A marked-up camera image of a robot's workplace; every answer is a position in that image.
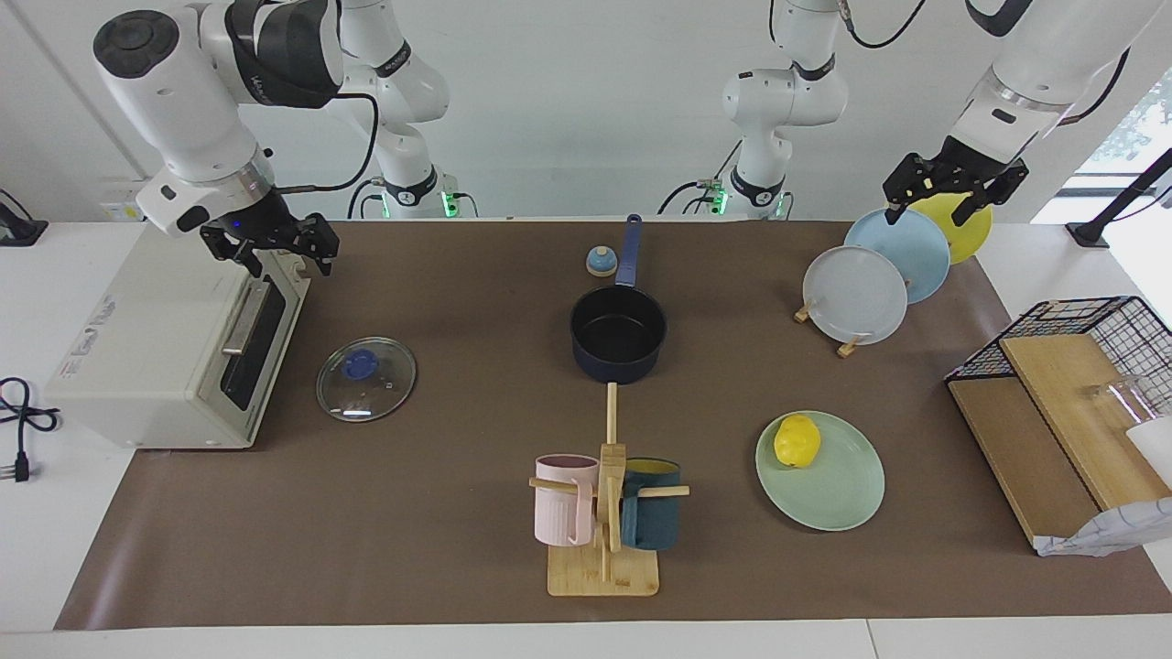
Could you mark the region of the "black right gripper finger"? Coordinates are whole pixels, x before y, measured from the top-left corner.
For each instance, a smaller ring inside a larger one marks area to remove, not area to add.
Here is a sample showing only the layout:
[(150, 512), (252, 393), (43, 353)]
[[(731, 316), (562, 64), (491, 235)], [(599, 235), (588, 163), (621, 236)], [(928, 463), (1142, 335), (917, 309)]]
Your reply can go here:
[(229, 235), (223, 227), (205, 224), (200, 227), (202, 242), (205, 242), (210, 254), (217, 260), (230, 260), (245, 267), (252, 278), (261, 278), (263, 265), (255, 254), (255, 243), (244, 239), (239, 243), (230, 242)]
[(315, 212), (307, 215), (301, 220), (294, 220), (293, 227), (297, 230), (297, 235), (294, 235), (289, 252), (309, 258), (316, 265), (320, 276), (328, 278), (340, 247), (340, 239), (331, 226), (331, 222), (326, 220), (321, 213)]

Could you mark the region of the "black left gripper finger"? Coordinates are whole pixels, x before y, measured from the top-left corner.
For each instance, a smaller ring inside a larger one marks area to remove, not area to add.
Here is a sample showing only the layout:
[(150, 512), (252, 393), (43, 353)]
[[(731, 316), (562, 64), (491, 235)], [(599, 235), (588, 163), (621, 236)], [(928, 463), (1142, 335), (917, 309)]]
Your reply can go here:
[(939, 178), (943, 175), (943, 163), (935, 158), (924, 158), (918, 152), (905, 154), (893, 171), (883, 182), (884, 220), (897, 225), (905, 211), (917, 201), (931, 199), (939, 193)]
[(1006, 204), (1028, 175), (1029, 167), (1026, 165), (1026, 161), (1013, 161), (1004, 172), (993, 176), (988, 182), (972, 176), (963, 177), (961, 191), (967, 192), (967, 196), (950, 212), (950, 224), (961, 227), (979, 211)]

